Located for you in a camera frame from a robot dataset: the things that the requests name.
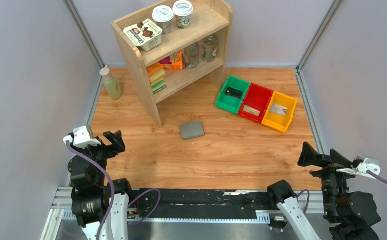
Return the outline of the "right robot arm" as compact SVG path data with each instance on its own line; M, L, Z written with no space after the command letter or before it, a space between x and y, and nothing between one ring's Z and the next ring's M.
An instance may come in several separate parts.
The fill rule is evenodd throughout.
M322 185L323 218L333 224L329 232L334 240L377 240L373 226L382 219L377 212L373 195L366 192L350 192L348 179L363 175L369 160L358 156L350 161L334 149L328 155L319 154L308 142L303 143L298 166L319 167L311 171ZM298 196L291 185L281 180L267 188L271 204L277 207L290 223L300 240L318 240L320 237L300 208Z

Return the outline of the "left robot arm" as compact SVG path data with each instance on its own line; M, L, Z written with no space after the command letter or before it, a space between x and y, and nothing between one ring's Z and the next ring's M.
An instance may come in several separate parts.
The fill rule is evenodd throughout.
M112 180L108 159L125 152L121 131L104 132L110 142L94 137L89 126L75 128L63 138L75 154L67 169L72 184L71 211L88 240L128 239L128 207L132 187L126 178Z

